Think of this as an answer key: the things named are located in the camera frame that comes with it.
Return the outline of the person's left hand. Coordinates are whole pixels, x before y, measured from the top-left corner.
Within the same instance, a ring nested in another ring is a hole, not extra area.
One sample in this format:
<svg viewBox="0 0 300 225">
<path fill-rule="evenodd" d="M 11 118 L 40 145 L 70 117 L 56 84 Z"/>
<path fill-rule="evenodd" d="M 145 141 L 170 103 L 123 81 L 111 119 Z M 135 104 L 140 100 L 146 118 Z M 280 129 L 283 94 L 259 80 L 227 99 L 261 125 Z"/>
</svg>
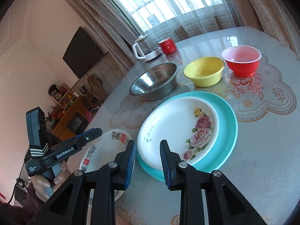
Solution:
<svg viewBox="0 0 300 225">
<path fill-rule="evenodd" d="M 68 170 L 66 161 L 62 161 L 61 172 L 55 177 L 53 181 L 54 187 L 52 188 L 52 191 L 56 192 L 56 190 L 68 179 L 70 175 L 71 173 Z M 31 177 L 31 183 L 33 184 L 36 196 L 43 202 L 46 202 L 49 199 L 49 195 L 46 193 L 46 189 L 51 188 L 50 182 L 42 175 L 35 175 Z"/>
</svg>

